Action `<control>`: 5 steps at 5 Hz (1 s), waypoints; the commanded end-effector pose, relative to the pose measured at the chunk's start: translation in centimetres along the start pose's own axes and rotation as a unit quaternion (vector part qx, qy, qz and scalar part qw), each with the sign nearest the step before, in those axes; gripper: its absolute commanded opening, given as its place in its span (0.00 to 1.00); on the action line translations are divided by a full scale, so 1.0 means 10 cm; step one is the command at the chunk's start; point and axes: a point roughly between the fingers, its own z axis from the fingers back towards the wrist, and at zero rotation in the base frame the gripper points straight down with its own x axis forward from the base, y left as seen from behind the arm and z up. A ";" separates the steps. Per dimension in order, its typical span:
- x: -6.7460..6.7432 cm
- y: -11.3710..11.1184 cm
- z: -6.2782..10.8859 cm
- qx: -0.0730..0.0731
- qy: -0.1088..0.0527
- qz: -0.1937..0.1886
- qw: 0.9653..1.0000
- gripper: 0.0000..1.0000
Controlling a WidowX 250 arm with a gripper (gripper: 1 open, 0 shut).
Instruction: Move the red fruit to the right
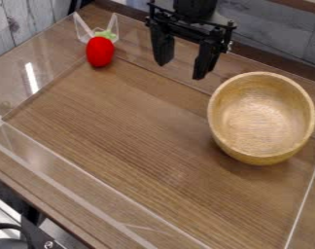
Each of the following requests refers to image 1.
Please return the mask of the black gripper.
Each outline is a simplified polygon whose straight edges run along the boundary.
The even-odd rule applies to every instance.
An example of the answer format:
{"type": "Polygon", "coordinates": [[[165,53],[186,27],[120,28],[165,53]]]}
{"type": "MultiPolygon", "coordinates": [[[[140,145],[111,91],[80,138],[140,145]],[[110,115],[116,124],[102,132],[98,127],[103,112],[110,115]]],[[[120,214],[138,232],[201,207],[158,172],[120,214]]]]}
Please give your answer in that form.
{"type": "Polygon", "coordinates": [[[229,51],[237,24],[218,14],[215,1],[149,1],[147,5],[157,64],[163,66],[174,57],[173,37],[199,43],[193,79],[201,80],[213,70],[219,51],[229,51]]]}

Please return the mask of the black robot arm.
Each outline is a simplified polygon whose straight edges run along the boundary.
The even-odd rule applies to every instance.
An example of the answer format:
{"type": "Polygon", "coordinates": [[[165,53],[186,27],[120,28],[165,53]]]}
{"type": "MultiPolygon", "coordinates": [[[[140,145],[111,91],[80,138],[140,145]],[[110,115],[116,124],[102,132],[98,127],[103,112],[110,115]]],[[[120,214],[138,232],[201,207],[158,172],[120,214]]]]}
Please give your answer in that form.
{"type": "Polygon", "coordinates": [[[218,0],[149,0],[146,26],[150,28],[154,59],[163,66],[174,57],[174,38],[199,45],[193,79],[210,72],[222,53],[230,51],[237,24],[217,12],[218,0]]]}

